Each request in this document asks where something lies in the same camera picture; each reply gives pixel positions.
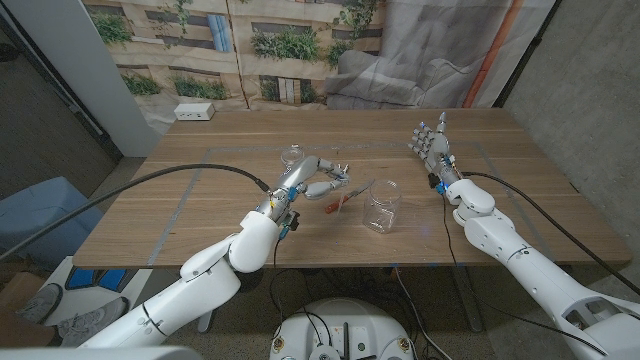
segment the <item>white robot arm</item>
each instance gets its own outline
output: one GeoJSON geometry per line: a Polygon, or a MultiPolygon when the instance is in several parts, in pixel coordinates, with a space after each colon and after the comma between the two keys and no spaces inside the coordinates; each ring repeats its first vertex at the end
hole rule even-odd
{"type": "Polygon", "coordinates": [[[598,349],[565,336],[578,358],[601,359],[634,351],[636,356],[640,351],[640,305],[580,285],[531,247],[518,235],[513,222],[495,208],[493,197],[462,178],[449,152],[445,126],[445,113],[435,134],[421,124],[409,148],[425,161],[432,187],[458,205],[453,217],[464,227],[467,240],[504,265],[558,329],[598,349]]]}
{"type": "Polygon", "coordinates": [[[320,199],[346,186],[349,175],[340,165],[309,156],[285,172],[265,200],[250,211],[242,231],[193,255],[180,269],[180,280],[102,330],[81,348],[141,347],[161,344],[169,335],[231,299],[240,288],[234,271],[260,269],[275,241],[297,227],[291,203],[298,194],[320,199]],[[305,184],[318,171],[332,181],[305,184]]]}

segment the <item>white power strip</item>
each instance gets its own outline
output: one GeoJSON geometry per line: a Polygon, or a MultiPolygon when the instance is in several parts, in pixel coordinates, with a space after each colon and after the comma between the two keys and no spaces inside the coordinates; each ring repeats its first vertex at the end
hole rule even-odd
{"type": "Polygon", "coordinates": [[[178,120],[210,120],[213,113],[211,103],[180,104],[174,110],[178,120]]]}

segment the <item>empty glass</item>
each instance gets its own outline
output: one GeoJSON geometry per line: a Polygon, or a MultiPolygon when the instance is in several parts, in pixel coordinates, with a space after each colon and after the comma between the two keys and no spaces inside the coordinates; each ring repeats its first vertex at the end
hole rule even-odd
{"type": "Polygon", "coordinates": [[[386,234],[398,217],[402,193],[398,185],[390,180],[376,180],[369,188],[364,201],[362,223],[371,230],[386,234]]]}
{"type": "Polygon", "coordinates": [[[282,160],[282,164],[287,170],[291,169],[291,167],[297,163],[298,161],[304,158],[304,152],[298,145],[291,145],[290,148],[282,151],[280,154],[280,160],[282,160]]]}

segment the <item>small blue component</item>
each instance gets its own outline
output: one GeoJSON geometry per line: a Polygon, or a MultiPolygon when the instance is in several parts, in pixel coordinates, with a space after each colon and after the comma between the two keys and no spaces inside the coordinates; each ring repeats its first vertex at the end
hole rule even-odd
{"type": "Polygon", "coordinates": [[[448,188],[449,188],[449,185],[443,183],[442,181],[440,181],[440,184],[436,185],[436,191],[440,195],[444,194],[448,188]]]}
{"type": "Polygon", "coordinates": [[[126,273],[127,271],[122,269],[109,270],[102,276],[98,285],[111,291],[118,291],[118,285],[120,285],[126,273]]]}
{"type": "Polygon", "coordinates": [[[293,201],[293,199],[296,198],[296,193],[297,192],[298,191],[296,190],[296,188],[294,188],[294,187],[290,187],[289,188],[289,201],[293,201]]]}
{"type": "Polygon", "coordinates": [[[278,241],[284,239],[288,233],[289,233],[289,227],[288,226],[283,227],[282,231],[280,231],[280,236],[278,236],[278,241]]]}
{"type": "Polygon", "coordinates": [[[70,279],[67,284],[67,289],[75,289],[93,286],[93,270],[84,270],[80,268],[76,268],[71,272],[70,279]]]}

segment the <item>printed backdrop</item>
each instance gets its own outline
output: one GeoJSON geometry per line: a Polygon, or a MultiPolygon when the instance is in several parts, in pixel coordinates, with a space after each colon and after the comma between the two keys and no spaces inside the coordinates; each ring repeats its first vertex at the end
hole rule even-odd
{"type": "Polygon", "coordinates": [[[147,122],[216,111],[489,107],[552,0],[83,0],[147,122]]]}

